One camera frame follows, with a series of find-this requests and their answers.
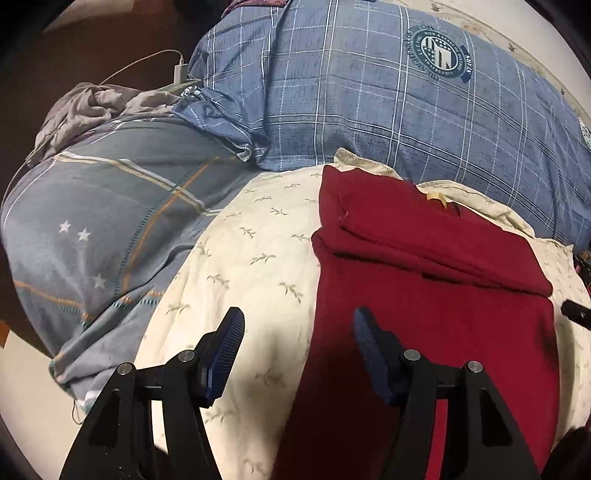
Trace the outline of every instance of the white star pattern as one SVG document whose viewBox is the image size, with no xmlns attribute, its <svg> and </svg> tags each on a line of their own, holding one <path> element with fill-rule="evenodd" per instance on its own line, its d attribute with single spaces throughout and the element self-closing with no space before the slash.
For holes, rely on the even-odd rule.
<svg viewBox="0 0 591 480">
<path fill-rule="evenodd" d="M 95 281 L 95 288 L 102 288 L 103 290 L 105 289 L 105 282 L 107 280 L 106 278 L 101 277 L 100 273 L 97 276 L 92 277 L 92 280 Z"/>
<path fill-rule="evenodd" d="M 88 230 L 86 230 L 86 228 L 84 230 L 82 230 L 81 232 L 78 232 L 78 241 L 88 241 L 88 237 L 90 235 L 90 232 Z"/>
<path fill-rule="evenodd" d="M 70 231 L 71 226 L 72 226 L 72 224 L 70 222 L 68 222 L 68 220 L 66 220 L 64 223 L 60 223 L 60 233 L 62 233 L 62 232 L 68 233 Z"/>
</svg>

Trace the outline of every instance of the red towel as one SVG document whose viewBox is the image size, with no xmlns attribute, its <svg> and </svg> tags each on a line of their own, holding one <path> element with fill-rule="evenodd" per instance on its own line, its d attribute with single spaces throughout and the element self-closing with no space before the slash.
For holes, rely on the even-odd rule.
<svg viewBox="0 0 591 480">
<path fill-rule="evenodd" d="M 373 393 L 357 349 L 360 305 L 431 362 L 480 361 L 542 470 L 558 416 L 558 355 L 552 286 L 527 241 L 358 169 L 325 167 L 319 206 L 314 332 L 272 478 L 379 477 L 397 412 Z M 432 452 L 444 443 L 437 418 Z M 439 466 L 427 477 L 439 478 Z"/>
</svg>

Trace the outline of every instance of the crumpled gray cloth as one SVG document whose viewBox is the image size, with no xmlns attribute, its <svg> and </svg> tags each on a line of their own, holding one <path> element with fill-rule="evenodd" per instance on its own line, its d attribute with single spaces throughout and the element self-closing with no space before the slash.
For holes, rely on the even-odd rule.
<svg viewBox="0 0 591 480">
<path fill-rule="evenodd" d="M 159 90 L 142 92 L 118 85 L 79 83 L 49 110 L 35 138 L 35 148 L 27 156 L 27 165 L 34 167 L 68 147 L 79 135 L 118 116 L 169 115 L 179 98 Z"/>
</svg>

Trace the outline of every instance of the white charging cable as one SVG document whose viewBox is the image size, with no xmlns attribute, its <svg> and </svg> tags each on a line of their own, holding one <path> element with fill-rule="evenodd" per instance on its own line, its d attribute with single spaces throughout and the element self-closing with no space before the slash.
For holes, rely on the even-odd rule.
<svg viewBox="0 0 591 480">
<path fill-rule="evenodd" d="M 145 57 L 143 57 L 143 58 L 141 58 L 139 60 L 133 61 L 132 63 L 130 63 L 129 65 L 126 65 L 122 69 L 117 70 L 113 75 L 109 75 L 102 82 L 100 82 L 99 85 L 104 85 L 109 80 L 111 80 L 111 78 L 115 77 L 116 75 L 120 74 L 121 72 L 124 72 L 129 67 L 132 67 L 133 65 L 135 65 L 135 64 L 137 64 L 137 63 L 139 63 L 141 61 L 148 60 L 148 59 L 150 59 L 152 57 L 155 57 L 156 55 L 160 55 L 161 53 L 166 53 L 168 51 L 173 51 L 175 53 L 178 53 L 178 56 L 180 57 L 180 61 L 179 61 L 178 65 L 175 65 L 175 67 L 174 67 L 174 80 L 177 80 L 177 70 L 180 71 L 180 72 L 182 72 L 182 70 L 183 70 L 182 67 L 184 67 L 185 79 L 186 79 L 186 76 L 187 76 L 187 73 L 186 73 L 187 72 L 187 67 L 186 67 L 186 64 L 184 62 L 183 54 L 180 53 L 178 50 L 173 50 L 172 48 L 167 48 L 166 50 L 160 50 L 160 51 L 157 51 L 156 53 L 152 53 L 152 55 L 147 55 L 147 56 L 145 56 Z M 185 81 L 185 80 L 182 79 L 182 75 L 179 77 L 179 80 L 180 80 L 179 82 L 176 82 L 175 81 L 174 83 L 182 83 L 183 81 Z"/>
</svg>

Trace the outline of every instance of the metal screw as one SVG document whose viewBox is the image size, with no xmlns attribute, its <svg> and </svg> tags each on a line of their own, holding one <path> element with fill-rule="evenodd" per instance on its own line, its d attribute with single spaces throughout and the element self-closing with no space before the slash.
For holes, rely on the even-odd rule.
<svg viewBox="0 0 591 480">
<path fill-rule="evenodd" d="M 125 362 L 124 364 L 121 364 L 117 367 L 117 373 L 119 375 L 127 375 L 129 372 L 131 372 L 133 367 L 134 366 L 129 362 Z"/>
<path fill-rule="evenodd" d="M 469 361 L 468 368 L 476 374 L 482 372 L 482 364 L 480 362 L 477 362 L 476 360 Z"/>
<path fill-rule="evenodd" d="M 193 358 L 195 358 L 195 352 L 192 350 L 183 350 L 178 355 L 178 359 L 181 362 L 190 362 L 191 360 L 193 360 Z"/>
<path fill-rule="evenodd" d="M 406 360 L 410 360 L 411 362 L 416 362 L 418 359 L 421 358 L 421 354 L 418 353 L 416 350 L 410 348 L 404 352 L 404 358 Z"/>
</svg>

